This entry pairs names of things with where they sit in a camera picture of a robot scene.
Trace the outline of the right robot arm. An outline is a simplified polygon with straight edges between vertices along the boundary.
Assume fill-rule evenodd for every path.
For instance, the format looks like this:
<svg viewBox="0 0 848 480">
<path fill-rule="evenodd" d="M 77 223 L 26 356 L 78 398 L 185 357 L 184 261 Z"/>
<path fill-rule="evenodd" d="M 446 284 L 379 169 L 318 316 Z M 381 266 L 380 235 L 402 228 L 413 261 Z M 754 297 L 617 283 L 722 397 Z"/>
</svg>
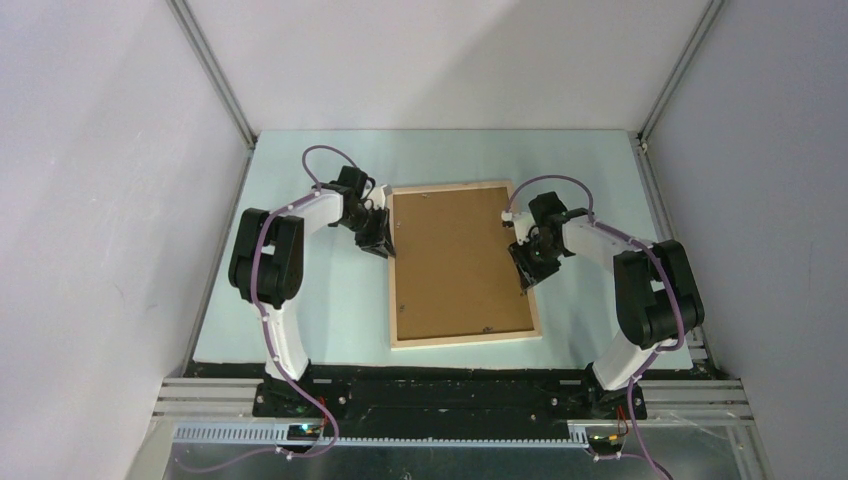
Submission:
<svg viewBox="0 0 848 480">
<path fill-rule="evenodd" d="M 515 234 L 508 252 L 523 292 L 574 256 L 613 276 L 619 330 L 604 353 L 587 365 L 579 389 L 564 405 L 599 419 L 633 405 L 636 384 L 647 368 L 661 354 L 681 349 L 685 335 L 705 317 L 683 245 L 628 235 L 585 208 L 567 208 L 554 192 L 537 196 L 526 212 L 504 210 L 501 221 Z"/>
</svg>

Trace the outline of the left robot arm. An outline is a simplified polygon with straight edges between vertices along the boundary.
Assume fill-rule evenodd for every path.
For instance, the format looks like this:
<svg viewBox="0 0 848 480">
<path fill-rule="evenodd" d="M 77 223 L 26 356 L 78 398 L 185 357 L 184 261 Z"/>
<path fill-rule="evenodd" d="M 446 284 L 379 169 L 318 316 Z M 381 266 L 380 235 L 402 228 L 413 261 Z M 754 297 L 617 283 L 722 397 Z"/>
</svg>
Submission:
<svg viewBox="0 0 848 480">
<path fill-rule="evenodd" d="M 313 384 L 311 361 L 297 320 L 296 297 L 305 276 L 306 240 L 323 228 L 344 227 L 358 248 L 395 256 L 390 233 L 390 186 L 345 166 L 303 197 L 274 210 L 246 209 L 239 221 L 228 280 L 252 305 L 266 350 L 264 394 L 292 416 L 346 413 L 347 391 Z"/>
</svg>

